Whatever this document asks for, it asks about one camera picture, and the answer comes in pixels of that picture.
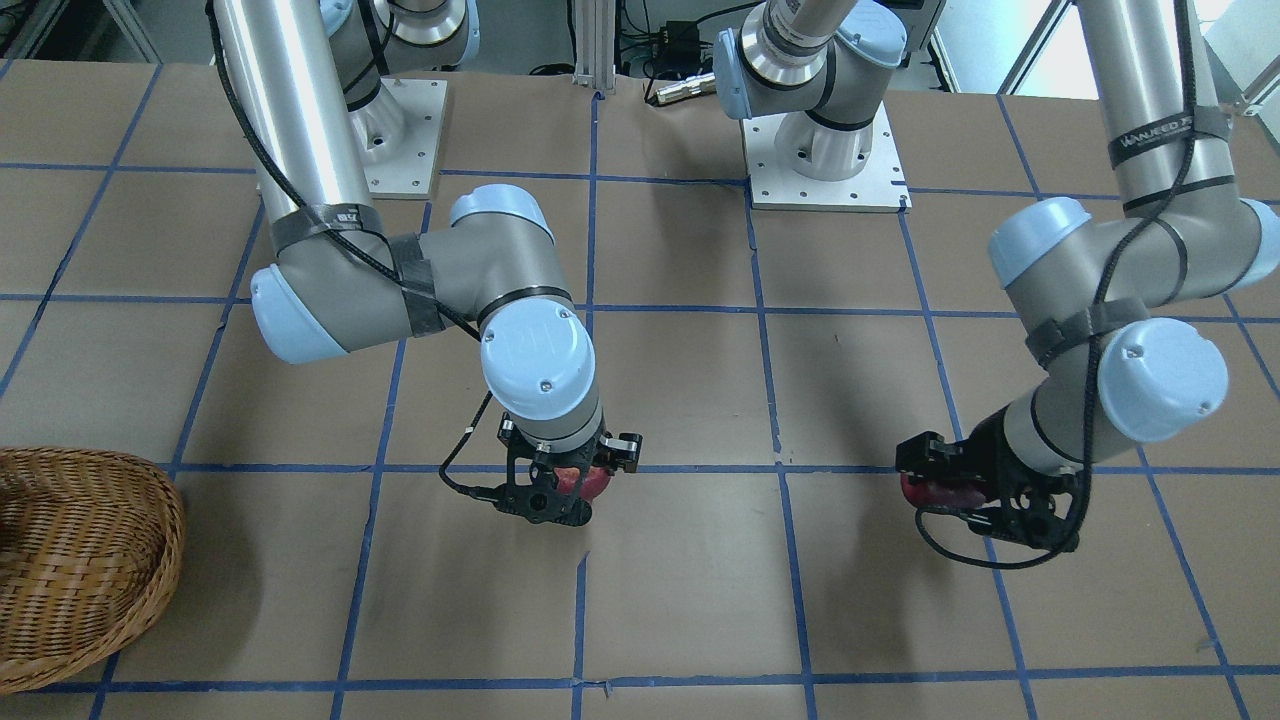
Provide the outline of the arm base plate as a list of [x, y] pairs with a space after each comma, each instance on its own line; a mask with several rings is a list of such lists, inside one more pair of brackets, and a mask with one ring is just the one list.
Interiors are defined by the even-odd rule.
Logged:
[[884, 104], [855, 131], [803, 111], [740, 122], [751, 205], [764, 210], [899, 213], [913, 208]]
[[384, 79], [371, 102], [348, 113], [374, 199], [433, 197], [447, 94], [443, 79]]

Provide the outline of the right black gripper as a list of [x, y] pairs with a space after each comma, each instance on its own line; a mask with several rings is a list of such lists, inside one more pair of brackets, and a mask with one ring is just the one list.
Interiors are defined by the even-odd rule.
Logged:
[[495, 509], [538, 524], [582, 527], [593, 516], [591, 501], [616, 471], [637, 469], [643, 436], [613, 437], [600, 429], [581, 447], [552, 454], [530, 442], [509, 416], [502, 418], [499, 441], [507, 447], [506, 482], [495, 488]]

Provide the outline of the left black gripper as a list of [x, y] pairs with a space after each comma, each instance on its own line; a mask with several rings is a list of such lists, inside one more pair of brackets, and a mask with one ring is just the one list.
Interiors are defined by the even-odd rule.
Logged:
[[956, 443], [933, 430], [905, 439], [895, 450], [895, 468], [899, 474], [923, 478], [979, 479], [993, 493], [993, 500], [979, 509], [915, 509], [916, 530], [942, 556], [950, 552], [925, 529], [927, 514], [959, 518], [978, 536], [1021, 544], [1044, 556], [1073, 552], [1079, 546], [1085, 482], [1069, 469], [1044, 474], [1025, 465], [1006, 439], [1002, 411]]

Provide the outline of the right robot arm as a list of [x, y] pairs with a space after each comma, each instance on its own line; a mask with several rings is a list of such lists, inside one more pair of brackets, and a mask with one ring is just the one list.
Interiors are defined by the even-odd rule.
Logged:
[[605, 427], [593, 338], [573, 307], [536, 200], [484, 184], [445, 231], [388, 236], [371, 205], [323, 14], [312, 1], [210, 1], [215, 67], [257, 165], [275, 260], [251, 306], [289, 364], [452, 327], [479, 348], [504, 416], [506, 478], [454, 492], [530, 523], [581, 527], [643, 437]]

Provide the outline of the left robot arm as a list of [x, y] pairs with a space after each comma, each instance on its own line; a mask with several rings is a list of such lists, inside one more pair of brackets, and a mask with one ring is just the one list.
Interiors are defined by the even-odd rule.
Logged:
[[929, 515], [1036, 550], [1037, 562], [1074, 551], [1094, 465], [1179, 434], [1226, 397], [1219, 348], [1156, 310], [1277, 268], [1277, 214], [1240, 195], [1193, 3], [1082, 1], [1079, 13], [1124, 218], [1098, 223], [1053, 197], [992, 234], [1044, 379], [965, 439], [899, 445], [902, 493], [936, 552]]

